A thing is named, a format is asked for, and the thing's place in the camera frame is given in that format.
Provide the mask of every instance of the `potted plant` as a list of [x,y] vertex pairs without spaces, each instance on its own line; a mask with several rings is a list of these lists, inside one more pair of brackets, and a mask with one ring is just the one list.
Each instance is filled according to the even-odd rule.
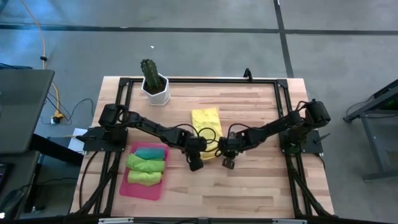
[[141,70],[144,74],[141,90],[148,96],[150,104],[153,106],[165,105],[170,99],[169,80],[157,72],[153,60],[142,60]]

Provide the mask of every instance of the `yellow cloth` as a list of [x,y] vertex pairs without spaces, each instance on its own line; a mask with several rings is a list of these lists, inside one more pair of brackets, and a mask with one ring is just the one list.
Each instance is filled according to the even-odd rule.
[[[208,108],[201,110],[192,110],[192,125],[196,130],[201,130],[202,128],[211,128],[216,132],[216,140],[223,135],[223,130],[221,128],[220,117],[218,116],[217,108]],[[210,130],[203,130],[200,136],[206,139],[213,139],[214,133]],[[212,150],[217,147],[217,142],[213,142],[207,145],[207,151]],[[214,158],[215,151],[213,152],[201,152],[200,157],[203,160]]]

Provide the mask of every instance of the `cactus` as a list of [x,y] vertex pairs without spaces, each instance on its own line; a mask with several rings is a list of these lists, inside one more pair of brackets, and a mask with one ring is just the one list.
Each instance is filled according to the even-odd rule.
[[164,90],[164,84],[157,73],[156,64],[153,60],[142,60],[141,70],[144,73],[145,81],[150,91],[160,92]]

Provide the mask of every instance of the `gray concrete floor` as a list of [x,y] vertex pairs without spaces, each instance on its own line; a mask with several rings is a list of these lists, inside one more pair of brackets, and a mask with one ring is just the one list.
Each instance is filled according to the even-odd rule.
[[[278,28],[272,0],[30,0],[43,24],[118,27]],[[398,29],[398,1],[280,0],[286,29]],[[19,1],[9,1],[2,24],[31,24]],[[35,30],[0,30],[0,62],[40,68]],[[48,68],[55,70],[68,110],[83,98],[98,99],[105,75],[140,75],[153,58],[167,76],[287,77],[279,34],[45,31]],[[308,95],[322,100],[332,122],[322,129],[326,175],[335,213],[344,218],[398,222],[398,179],[365,184],[376,171],[362,124],[345,124],[347,107],[363,101],[398,76],[397,36],[288,35],[294,75]],[[54,109],[46,104],[49,121]],[[43,136],[71,134],[91,124],[90,104],[79,106],[73,125],[38,124]]]

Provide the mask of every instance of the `yellow cable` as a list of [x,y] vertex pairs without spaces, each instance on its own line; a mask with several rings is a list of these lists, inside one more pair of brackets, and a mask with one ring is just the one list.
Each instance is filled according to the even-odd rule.
[[[33,13],[27,7],[27,5],[24,2],[24,0],[21,0],[21,3],[25,6],[26,11],[29,13],[29,15],[31,16],[31,18],[33,19],[33,21],[35,22],[35,24],[36,24],[36,26],[37,26],[37,28],[39,30],[40,38],[42,39],[43,57],[45,57],[45,42],[44,42],[44,35],[43,35],[42,28],[40,27],[40,24],[37,21],[37,19],[35,18],[35,16],[33,15]],[[45,69],[45,60],[42,60],[42,67],[43,67],[43,69]],[[60,109],[60,97],[59,97],[59,94],[58,94],[58,88],[57,88],[57,86],[55,86],[54,82],[52,82],[51,85],[54,87],[55,96],[57,97],[57,109],[55,110],[54,116],[58,117],[58,118],[63,118],[63,115],[59,112],[59,109]]]

